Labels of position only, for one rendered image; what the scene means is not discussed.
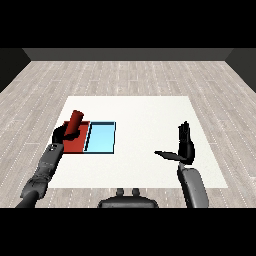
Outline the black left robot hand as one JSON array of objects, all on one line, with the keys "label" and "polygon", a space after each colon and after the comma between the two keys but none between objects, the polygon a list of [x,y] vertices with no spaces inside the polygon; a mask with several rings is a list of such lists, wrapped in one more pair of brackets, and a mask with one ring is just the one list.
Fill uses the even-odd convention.
[{"label": "black left robot hand", "polygon": [[52,142],[62,144],[64,140],[74,140],[75,138],[79,137],[80,135],[79,130],[77,130],[75,133],[72,133],[72,134],[65,134],[66,129],[67,129],[67,124],[57,127],[53,131]]}]

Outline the red can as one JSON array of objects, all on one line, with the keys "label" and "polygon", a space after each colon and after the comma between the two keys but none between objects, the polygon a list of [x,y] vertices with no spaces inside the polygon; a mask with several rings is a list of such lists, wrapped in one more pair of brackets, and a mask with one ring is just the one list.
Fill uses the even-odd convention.
[{"label": "red can", "polygon": [[74,110],[72,112],[70,121],[65,131],[66,135],[75,134],[78,131],[78,128],[82,122],[83,116],[84,114],[78,110]]}]

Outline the red shallow open box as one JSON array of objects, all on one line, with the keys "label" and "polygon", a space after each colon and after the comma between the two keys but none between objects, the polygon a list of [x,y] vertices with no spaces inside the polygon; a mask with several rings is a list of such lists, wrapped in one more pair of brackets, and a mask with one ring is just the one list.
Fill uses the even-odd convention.
[{"label": "red shallow open box", "polygon": [[63,141],[65,154],[82,154],[84,152],[89,125],[89,121],[82,121],[79,126],[79,137],[74,140]]}]

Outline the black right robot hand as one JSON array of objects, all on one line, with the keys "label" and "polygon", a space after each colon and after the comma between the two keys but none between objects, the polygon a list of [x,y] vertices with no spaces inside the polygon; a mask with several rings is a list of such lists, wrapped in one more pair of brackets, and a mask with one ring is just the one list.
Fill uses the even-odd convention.
[{"label": "black right robot hand", "polygon": [[155,151],[155,154],[167,160],[181,162],[184,165],[191,165],[195,159],[195,147],[190,137],[190,126],[187,121],[179,127],[179,148],[178,152]]}]

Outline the dark grey robot body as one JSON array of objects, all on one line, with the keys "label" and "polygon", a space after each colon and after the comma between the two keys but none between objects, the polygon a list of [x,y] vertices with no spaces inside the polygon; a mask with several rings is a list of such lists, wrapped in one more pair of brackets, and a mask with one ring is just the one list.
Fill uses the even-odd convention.
[{"label": "dark grey robot body", "polygon": [[138,188],[132,189],[131,196],[125,196],[124,189],[118,188],[116,195],[101,200],[98,208],[158,208],[158,204],[153,199],[142,197]]}]

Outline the light blue shallow open box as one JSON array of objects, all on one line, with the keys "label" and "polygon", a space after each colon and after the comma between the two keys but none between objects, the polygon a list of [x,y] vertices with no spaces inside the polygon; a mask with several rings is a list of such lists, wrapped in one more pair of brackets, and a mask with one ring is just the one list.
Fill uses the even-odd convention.
[{"label": "light blue shallow open box", "polygon": [[113,154],[115,147],[116,123],[113,121],[93,121],[84,143],[85,154]]}]

